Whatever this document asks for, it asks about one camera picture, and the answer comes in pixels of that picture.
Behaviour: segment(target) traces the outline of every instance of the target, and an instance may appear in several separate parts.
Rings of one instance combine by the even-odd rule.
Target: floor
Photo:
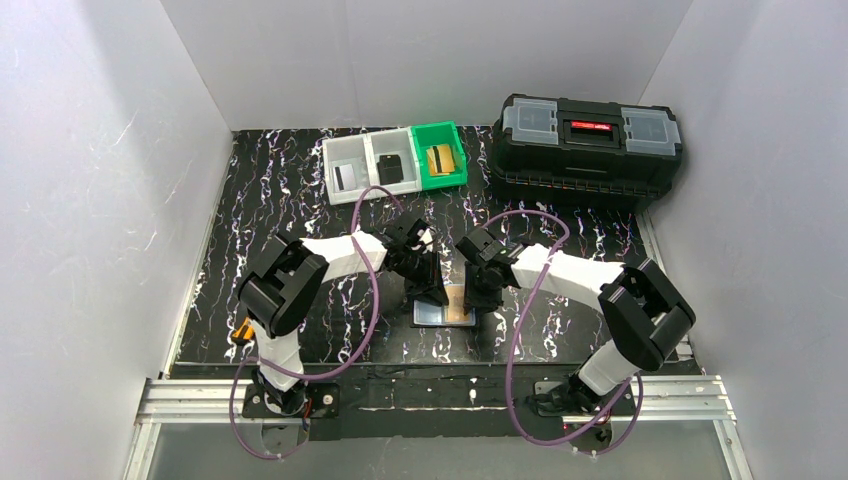
[[[367,130],[309,129],[242,131],[236,134],[209,245],[197,277],[180,343],[177,364],[226,364],[254,347],[230,343],[236,310],[235,285],[244,266],[279,229],[301,237],[331,237],[347,232],[352,204],[331,206],[323,182],[323,139]],[[447,283],[463,282],[463,260],[453,243],[472,225],[510,208],[534,208],[554,213],[568,223],[571,238],[563,250],[598,261],[637,260],[646,256],[636,218],[616,211],[524,205],[492,198],[487,188],[487,154],[491,129],[462,127],[460,138],[468,159],[468,185],[399,197],[435,227],[442,246],[442,272]],[[385,199],[363,208],[363,223],[390,217]],[[513,217],[500,226],[504,238],[545,245],[560,235],[550,222]],[[506,361],[517,313],[526,292],[509,291],[505,306],[487,315],[475,329],[411,327],[402,307],[402,282],[384,273],[380,278],[381,319],[362,361],[375,363],[449,363]],[[313,311],[301,327],[301,357],[305,363],[343,362],[359,344],[370,315],[367,279],[342,278],[323,286]],[[581,363],[608,338],[601,317],[567,298],[537,297],[518,348],[523,362]]]

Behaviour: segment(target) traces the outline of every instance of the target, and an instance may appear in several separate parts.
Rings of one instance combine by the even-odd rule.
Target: purple cable
[[[362,194],[359,196],[359,199],[356,200],[356,206],[353,209],[353,220],[351,220],[351,223],[350,223],[351,233],[356,231],[356,227],[359,224],[359,210],[362,207],[362,202],[365,200],[365,195],[367,195],[368,192],[370,192],[371,190],[381,190],[381,191],[385,192],[389,196],[389,198],[392,199],[394,204],[398,208],[403,210],[403,206],[400,204],[398,199],[395,198],[395,196],[392,195],[392,193],[389,192],[388,190],[386,190],[385,188],[383,188],[379,185],[368,187],[368,188],[365,189],[365,191],[362,192]],[[300,448],[304,444],[306,444],[306,442],[301,443],[300,445],[294,447],[293,449],[289,450],[286,453],[277,454],[277,455],[270,455],[270,454],[257,452],[256,450],[251,448],[250,445],[247,444],[247,442],[244,441],[244,439],[242,438],[241,434],[238,431],[238,428],[236,427],[235,413],[233,412],[233,406],[234,406],[234,403],[235,403],[235,396],[236,396],[236,387],[238,386],[238,379],[239,379],[239,376],[241,375],[241,371],[244,369],[244,366],[247,365],[248,362],[260,362],[260,363],[263,363],[263,364],[271,367],[272,369],[282,373],[283,375],[288,375],[290,377],[297,378],[297,379],[300,379],[300,380],[306,380],[306,381],[326,380],[328,378],[335,377],[336,375],[339,375],[342,372],[344,372],[345,370],[347,370],[348,367],[350,367],[353,364],[353,362],[355,362],[359,359],[359,357],[362,355],[362,352],[365,351],[365,347],[368,346],[368,342],[371,341],[371,336],[374,334],[374,329],[377,327],[377,318],[379,317],[379,312],[380,312],[380,290],[379,290],[379,287],[377,286],[377,273],[374,272],[374,266],[371,265],[371,261],[368,259],[368,255],[365,254],[365,252],[362,250],[362,247],[359,246],[359,243],[356,241],[356,239],[351,237],[351,241],[353,243],[353,248],[356,250],[356,253],[359,254],[359,258],[361,258],[363,263],[365,263],[365,268],[368,269],[368,277],[371,280],[371,291],[372,291],[372,297],[374,299],[374,307],[371,309],[371,323],[368,324],[368,329],[365,331],[365,336],[362,338],[362,342],[359,344],[359,347],[356,349],[355,352],[353,352],[353,355],[351,355],[347,359],[347,361],[344,362],[343,364],[341,364],[338,368],[333,369],[329,372],[325,372],[325,373],[321,373],[321,374],[317,374],[317,375],[305,375],[305,374],[302,374],[302,373],[297,373],[297,372],[292,372],[290,370],[286,370],[285,368],[277,365],[276,363],[264,360],[261,356],[258,357],[258,358],[257,357],[245,357],[244,359],[242,359],[242,361],[239,363],[238,368],[236,369],[236,375],[235,375],[235,378],[233,379],[233,388],[230,390],[230,403],[229,403],[229,405],[230,405],[230,426],[232,426],[233,433],[236,436],[236,440],[238,440],[238,442],[239,442],[239,444],[241,444],[242,448],[244,448],[244,450],[247,453],[253,455],[256,458],[259,458],[259,459],[262,459],[262,460],[283,459],[283,458],[286,458],[289,455],[295,453],[296,451],[300,450]]]
[[[563,443],[570,442],[571,440],[574,440],[575,438],[579,437],[580,435],[585,433],[587,430],[592,428],[595,424],[597,424],[598,421],[601,418],[606,416],[606,414],[610,411],[610,409],[612,409],[612,406],[615,405],[615,402],[617,402],[618,399],[621,398],[622,395],[624,395],[625,390],[627,390],[627,386],[630,384],[630,378],[628,378],[626,381],[622,382],[621,386],[618,387],[618,390],[616,390],[615,394],[607,402],[607,404],[604,405],[604,408],[602,408],[601,411],[599,411],[587,423],[583,424],[583,426],[581,426],[580,428],[578,428],[574,432],[569,433],[568,435],[565,435],[563,437],[560,437],[560,438],[557,438],[557,439],[554,439],[554,440],[539,440],[538,438],[527,433],[527,431],[524,430],[524,428],[521,426],[521,423],[518,421],[518,416],[515,413],[515,405],[513,405],[513,402],[512,402],[512,398],[513,398],[512,397],[512,370],[513,370],[513,366],[515,364],[515,354],[514,354],[515,348],[518,345],[518,342],[519,342],[520,337],[521,337],[521,326],[524,325],[524,319],[527,317],[527,312],[530,311],[530,305],[533,303],[533,300],[536,298],[536,295],[539,293],[539,290],[542,287],[542,282],[545,280],[545,275],[548,274],[548,270],[551,267],[551,261],[553,260],[553,255],[565,243],[565,241],[568,239],[568,236],[570,235],[571,232],[568,229],[568,225],[566,225],[565,222],[563,222],[558,217],[551,215],[550,213],[540,212],[538,210],[524,210],[524,209],[522,209],[522,210],[510,210],[510,211],[507,211],[507,212],[499,213],[499,214],[495,215],[494,217],[490,218],[488,221],[486,221],[486,223],[483,224],[483,228],[486,228],[489,225],[491,225],[492,223],[494,223],[495,221],[497,221],[501,218],[504,218],[506,216],[509,216],[509,215],[537,215],[537,216],[540,216],[540,217],[543,217],[543,218],[547,218],[549,220],[553,220],[560,227],[562,227],[562,229],[565,231],[565,234],[562,237],[560,237],[556,242],[554,242],[553,246],[549,250],[548,260],[545,262],[545,265],[542,267],[542,271],[539,273],[539,278],[536,279],[536,283],[533,285],[533,288],[530,290],[530,294],[527,296],[527,302],[524,304],[524,308],[521,309],[521,313],[518,316],[518,322],[515,325],[515,332],[513,332],[513,334],[512,334],[512,343],[510,344],[509,356],[507,357],[507,361],[506,361],[506,379],[504,381],[504,383],[506,384],[506,407],[507,407],[507,412],[509,413],[509,419],[512,422],[512,426],[515,427],[515,430],[522,437],[524,437],[524,439],[527,440],[528,442],[530,442],[534,445],[540,445],[540,446],[543,446],[543,447],[553,447],[553,446],[562,445]],[[636,408],[636,413],[633,415],[633,419],[630,421],[630,425],[627,426],[627,429],[624,431],[624,434],[622,434],[621,438],[619,438],[615,443],[613,443],[609,447],[605,448],[604,450],[601,450],[600,452],[596,452],[596,453],[603,454],[603,453],[607,453],[607,452],[613,450],[614,448],[619,446],[630,435],[630,432],[633,430],[633,427],[636,424],[636,419],[639,417],[639,412],[642,409],[642,397],[643,397],[642,378],[637,376],[637,379],[639,381],[639,400],[638,400],[638,406]]]

